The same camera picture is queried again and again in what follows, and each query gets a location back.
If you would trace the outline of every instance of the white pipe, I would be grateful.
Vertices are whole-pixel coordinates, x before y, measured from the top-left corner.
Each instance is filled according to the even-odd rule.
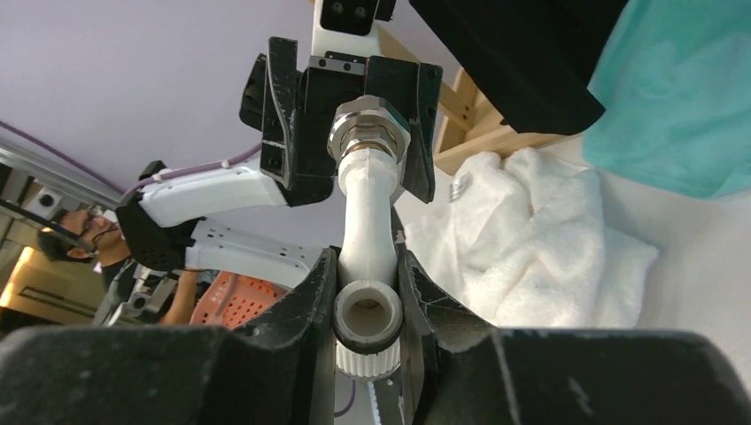
[[[353,151],[339,164],[339,187],[347,197],[339,255],[342,285],[365,280],[393,286],[397,254],[391,238],[391,194],[397,184],[396,162],[378,149]]]

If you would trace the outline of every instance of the white threaded fitting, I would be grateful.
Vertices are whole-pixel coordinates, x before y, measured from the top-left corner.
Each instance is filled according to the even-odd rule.
[[[357,381],[378,381],[399,367],[399,340],[377,354],[358,354],[337,342],[337,367]]]
[[[399,296],[388,285],[357,281],[345,286],[334,300],[339,369],[363,381],[374,381],[393,372],[399,366],[403,317]]]

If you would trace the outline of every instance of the teal cloth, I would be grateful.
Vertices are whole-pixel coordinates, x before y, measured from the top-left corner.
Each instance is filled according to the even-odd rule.
[[[751,187],[751,0],[631,0],[590,91],[592,164],[690,197]]]

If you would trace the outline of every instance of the ceiling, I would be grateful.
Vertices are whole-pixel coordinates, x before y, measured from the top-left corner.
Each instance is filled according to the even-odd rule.
[[[307,0],[4,0],[0,120],[121,188],[154,159],[175,168],[227,158],[259,142],[237,117],[255,58],[272,35],[297,39],[302,69],[312,19]],[[455,59],[406,0],[385,26],[453,79]],[[337,244],[344,200],[218,218],[288,242]]]

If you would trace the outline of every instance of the man's arm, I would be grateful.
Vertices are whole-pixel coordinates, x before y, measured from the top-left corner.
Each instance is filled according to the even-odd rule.
[[[177,280],[177,291],[174,293],[172,305],[159,320],[161,325],[187,325],[196,307],[196,287],[198,285],[198,271],[183,271]]]

